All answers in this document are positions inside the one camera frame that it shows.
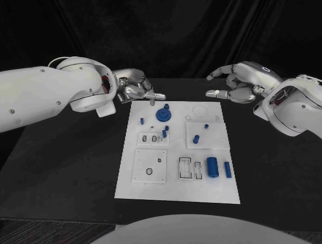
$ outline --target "robotic hand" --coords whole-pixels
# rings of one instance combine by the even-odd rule
[[[286,135],[298,136],[310,130],[322,138],[322,80],[299,75],[284,81],[272,70],[255,62],[222,66],[207,80],[222,74],[229,74],[226,83],[232,91],[210,90],[207,97],[251,103],[262,96],[255,114]]]
[[[51,64],[64,59],[56,69]],[[111,69],[82,57],[61,57],[48,67],[0,72],[0,132],[56,116],[71,104],[77,112],[97,110],[100,117],[115,113],[114,97],[166,99],[137,69]]]

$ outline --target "blue plastic part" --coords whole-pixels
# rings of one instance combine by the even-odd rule
[[[226,169],[228,178],[232,178],[232,172],[230,172],[229,162],[225,162],[225,169]]]
[[[216,157],[207,158],[207,172],[210,178],[219,177],[219,165]]]
[[[194,139],[193,139],[193,143],[194,143],[194,144],[197,144],[197,143],[199,143],[199,139],[200,139],[200,136],[199,136],[199,135],[196,135],[196,136],[194,136]]]
[[[171,112],[169,109],[163,108],[156,113],[156,118],[158,121],[166,122],[171,118]]]

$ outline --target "blue screw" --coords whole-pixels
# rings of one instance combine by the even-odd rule
[[[197,144],[197,143],[199,143],[199,139],[200,139],[200,136],[199,136],[199,135],[196,135],[196,136],[194,136],[194,140],[193,140],[193,143],[194,143],[194,144]]]

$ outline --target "white round object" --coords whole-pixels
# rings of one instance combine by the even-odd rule
[[[141,220],[92,242],[107,243],[308,244],[262,225],[210,215],[169,215]]]
[[[207,111],[207,108],[206,108],[203,105],[197,105],[197,106],[194,106],[194,108],[193,108],[193,113],[194,113],[194,115],[196,115],[199,118],[203,118],[203,117],[207,116],[209,111]]]

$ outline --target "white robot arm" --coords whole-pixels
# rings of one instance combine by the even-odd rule
[[[286,135],[298,136],[310,130],[322,139],[322,80],[299,75],[284,81],[272,70],[255,62],[220,67],[207,79],[222,74],[229,74],[226,83],[232,91],[210,90],[209,97],[251,103],[262,95],[255,114]]]
[[[135,69],[111,71],[100,62],[65,57],[56,69],[33,67],[0,72],[0,132],[56,116],[71,104],[74,111],[97,110],[100,117],[115,113],[112,99],[121,102],[156,94],[144,72]]]

